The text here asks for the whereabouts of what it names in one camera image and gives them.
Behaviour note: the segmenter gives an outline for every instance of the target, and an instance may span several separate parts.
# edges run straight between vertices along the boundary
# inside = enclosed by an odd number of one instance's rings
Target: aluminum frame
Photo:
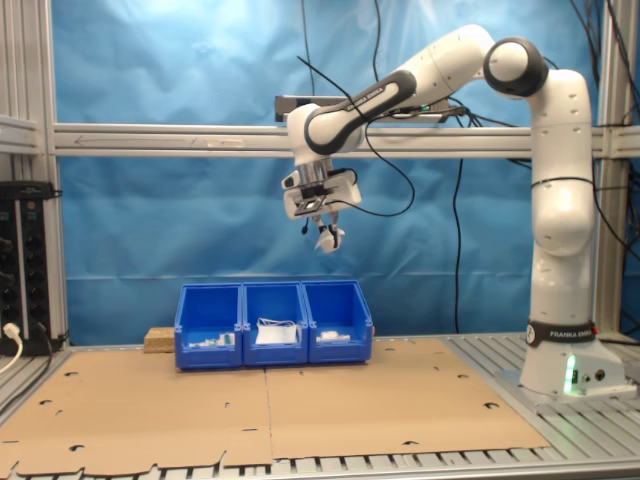
[[[612,0],[620,33],[624,39],[629,56],[631,72],[635,73],[638,1]],[[625,120],[633,104],[633,95],[627,78],[627,70],[620,56],[618,43],[613,34],[609,10],[605,4],[603,12],[602,63],[600,91],[598,96],[598,124],[611,125]],[[620,147],[621,138],[628,137],[625,132],[635,131],[636,127],[617,129],[605,128],[604,143],[607,146],[600,161],[594,181],[598,188],[627,185],[631,150]],[[624,238],[627,218],[627,190],[601,190],[599,203],[618,237]],[[594,265],[593,320],[604,334],[620,331],[620,309],[622,303],[622,282],[624,271],[624,247],[611,234],[607,225],[596,218],[596,242]]]
[[[55,83],[50,1],[0,0],[0,180],[60,188],[54,155]],[[61,201],[44,202],[52,338],[67,331]],[[23,324],[26,324],[23,311]]]
[[[603,155],[602,129],[593,154]],[[77,124],[54,125],[58,156],[293,158],[285,127]],[[531,158],[530,128],[370,128],[373,147],[391,158]],[[344,158],[375,158],[367,145]]]

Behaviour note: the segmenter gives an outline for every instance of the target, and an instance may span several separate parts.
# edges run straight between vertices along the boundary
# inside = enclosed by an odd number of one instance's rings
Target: white cable
[[[271,320],[269,318],[259,318],[258,325],[264,327],[269,325],[278,325],[280,327],[293,327],[295,323],[291,320]]]
[[[0,369],[0,375],[13,367],[13,365],[15,365],[15,363],[20,358],[20,355],[22,355],[22,339],[20,338],[20,329],[18,328],[18,326],[13,323],[8,323],[4,326],[2,331],[7,337],[16,342],[16,344],[18,345],[18,351],[16,352],[16,355],[13,357],[13,359],[11,359],[9,363],[7,363],[4,367],[2,367],[2,369]]]

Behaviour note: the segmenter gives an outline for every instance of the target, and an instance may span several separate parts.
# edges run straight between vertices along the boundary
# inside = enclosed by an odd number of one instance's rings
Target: green indicator light
[[[571,393],[571,384],[573,382],[573,369],[576,366],[576,356],[569,355],[567,359],[567,370],[564,375],[564,393]]]

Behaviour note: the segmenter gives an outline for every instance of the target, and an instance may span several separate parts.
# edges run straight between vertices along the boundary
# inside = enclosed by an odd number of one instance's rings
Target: wooden block
[[[144,353],[172,353],[175,350],[173,327],[156,327],[144,337]]]

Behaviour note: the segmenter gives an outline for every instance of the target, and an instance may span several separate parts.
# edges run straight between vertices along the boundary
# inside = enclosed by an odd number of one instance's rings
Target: vertical post
[[[633,75],[635,73],[636,59],[638,0],[613,0],[612,3],[622,38],[627,47]],[[618,124],[623,121],[625,114],[632,107],[633,95],[627,69],[620,55],[619,45],[606,3],[604,5],[602,27],[598,124]],[[611,137],[611,129],[605,128],[604,154],[594,178],[598,188],[627,184],[629,160],[610,158]],[[598,197],[602,213],[618,237],[624,239],[627,190],[601,190]],[[599,214],[596,219],[595,252],[594,322],[601,333],[617,334],[620,330],[624,247],[611,234]]]
[[[33,156],[10,156],[12,177],[14,180],[51,182],[59,190],[53,144],[52,42],[51,0],[0,0],[0,113],[33,121],[38,150]],[[45,201],[42,216],[50,333],[52,338],[57,338],[67,331],[61,200]]]

